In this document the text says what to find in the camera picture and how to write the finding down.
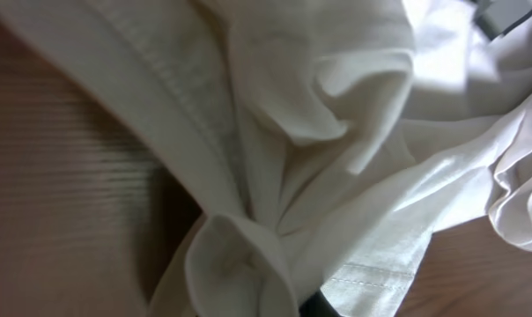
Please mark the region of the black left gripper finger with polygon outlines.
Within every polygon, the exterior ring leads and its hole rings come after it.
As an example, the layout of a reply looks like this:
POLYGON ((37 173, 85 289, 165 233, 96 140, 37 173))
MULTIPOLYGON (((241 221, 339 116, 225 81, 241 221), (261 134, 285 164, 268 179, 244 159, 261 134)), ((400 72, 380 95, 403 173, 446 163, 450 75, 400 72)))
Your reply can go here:
POLYGON ((300 317, 341 317, 321 291, 317 291, 299 308, 300 317))

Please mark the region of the white t-shirt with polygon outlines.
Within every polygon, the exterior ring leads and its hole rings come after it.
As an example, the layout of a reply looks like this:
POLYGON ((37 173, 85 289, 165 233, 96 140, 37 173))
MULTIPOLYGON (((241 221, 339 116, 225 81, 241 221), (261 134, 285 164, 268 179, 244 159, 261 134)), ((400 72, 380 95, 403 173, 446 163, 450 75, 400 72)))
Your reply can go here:
POLYGON ((532 252, 532 8, 0 1, 202 207, 152 316, 390 316, 434 232, 532 252))

